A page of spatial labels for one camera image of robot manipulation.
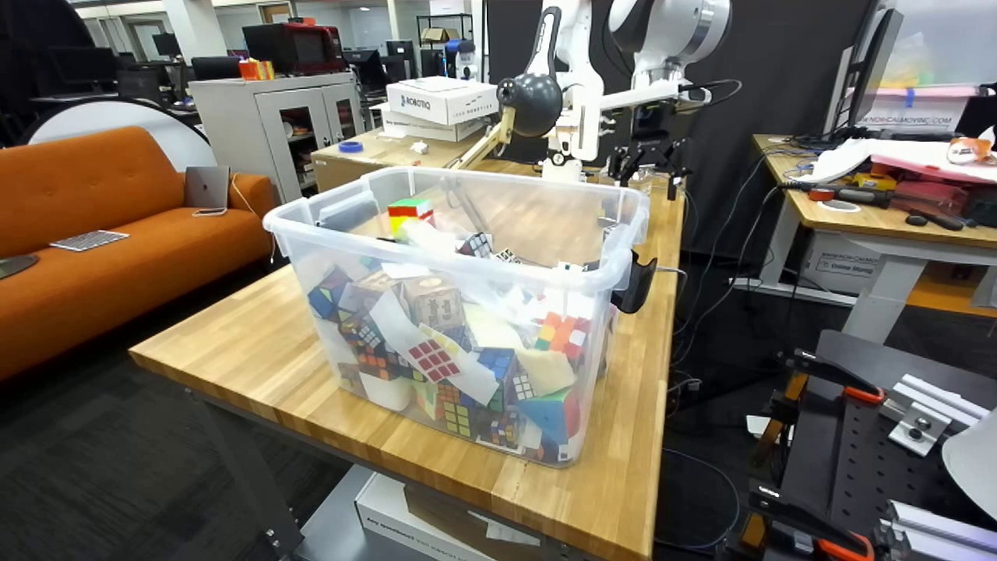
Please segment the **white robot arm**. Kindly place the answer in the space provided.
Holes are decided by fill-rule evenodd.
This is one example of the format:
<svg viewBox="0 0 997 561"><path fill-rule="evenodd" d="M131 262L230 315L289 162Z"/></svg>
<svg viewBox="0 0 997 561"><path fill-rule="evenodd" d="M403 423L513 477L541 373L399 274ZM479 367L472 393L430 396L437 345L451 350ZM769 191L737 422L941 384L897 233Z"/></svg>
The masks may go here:
<svg viewBox="0 0 997 561"><path fill-rule="evenodd" d="M687 68L711 57L732 14L732 0L610 0L596 19L591 0L544 0L533 60L501 89L522 136L545 136L564 162L598 156L603 115L655 98L689 103ZM591 61L591 35L634 57L629 83L605 89Z"/></svg>

